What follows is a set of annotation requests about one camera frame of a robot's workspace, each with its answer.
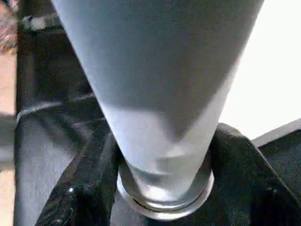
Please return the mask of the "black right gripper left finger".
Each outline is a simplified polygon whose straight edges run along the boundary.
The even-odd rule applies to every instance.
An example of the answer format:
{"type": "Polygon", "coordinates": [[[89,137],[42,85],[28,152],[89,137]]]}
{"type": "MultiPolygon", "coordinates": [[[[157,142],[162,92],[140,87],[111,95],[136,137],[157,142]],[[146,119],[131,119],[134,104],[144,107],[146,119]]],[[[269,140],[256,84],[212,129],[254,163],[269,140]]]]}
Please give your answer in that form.
{"type": "Polygon", "coordinates": [[[36,225],[110,225],[119,160],[116,140],[103,121],[62,173],[36,225]]]}

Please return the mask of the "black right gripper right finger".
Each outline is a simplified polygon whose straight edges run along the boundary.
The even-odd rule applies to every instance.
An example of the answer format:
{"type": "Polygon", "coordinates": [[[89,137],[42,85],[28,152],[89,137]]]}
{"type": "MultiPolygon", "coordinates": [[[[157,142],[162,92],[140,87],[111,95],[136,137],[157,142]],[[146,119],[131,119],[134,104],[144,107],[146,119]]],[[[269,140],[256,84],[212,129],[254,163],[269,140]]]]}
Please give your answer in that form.
{"type": "Polygon", "coordinates": [[[261,151],[237,129],[219,124],[210,145],[214,187],[200,226],[299,226],[301,205],[261,151]]]}

